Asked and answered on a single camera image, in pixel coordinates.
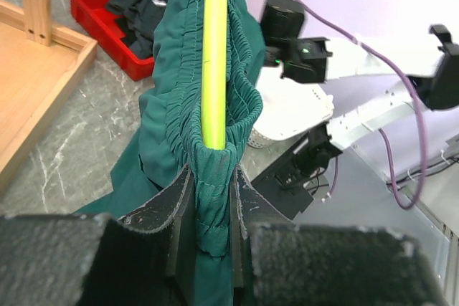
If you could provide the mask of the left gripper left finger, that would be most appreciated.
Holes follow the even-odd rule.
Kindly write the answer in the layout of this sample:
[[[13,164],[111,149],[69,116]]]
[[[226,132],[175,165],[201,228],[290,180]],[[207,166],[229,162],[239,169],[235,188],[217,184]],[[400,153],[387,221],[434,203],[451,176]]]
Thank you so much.
[[[134,211],[1,218],[3,305],[192,305],[194,178]]]

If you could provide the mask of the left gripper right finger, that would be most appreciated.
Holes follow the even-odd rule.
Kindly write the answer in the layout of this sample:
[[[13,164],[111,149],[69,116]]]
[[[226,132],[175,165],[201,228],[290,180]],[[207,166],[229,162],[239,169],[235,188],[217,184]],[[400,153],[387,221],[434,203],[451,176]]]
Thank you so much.
[[[378,227],[294,224],[236,168],[229,183],[234,305],[445,305],[419,242]]]

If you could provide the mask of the teal green shorts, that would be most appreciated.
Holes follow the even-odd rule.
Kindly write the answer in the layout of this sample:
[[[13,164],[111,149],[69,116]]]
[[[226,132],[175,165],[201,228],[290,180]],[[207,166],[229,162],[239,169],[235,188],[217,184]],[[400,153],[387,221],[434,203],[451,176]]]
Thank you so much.
[[[111,171],[113,191],[81,212],[124,216],[189,164],[196,185],[194,302],[231,305],[229,182],[262,111],[255,83],[265,43],[245,0],[227,0],[226,146],[208,149],[201,130],[203,11],[204,0],[167,1],[153,34],[154,87],[139,98],[140,127]]]

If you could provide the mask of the green plastic hanger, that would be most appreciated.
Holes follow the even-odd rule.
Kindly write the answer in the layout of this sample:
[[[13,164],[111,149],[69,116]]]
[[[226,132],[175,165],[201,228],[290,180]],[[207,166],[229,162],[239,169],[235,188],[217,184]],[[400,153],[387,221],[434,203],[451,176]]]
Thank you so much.
[[[202,138],[204,145],[226,145],[227,0],[204,0],[202,42]]]

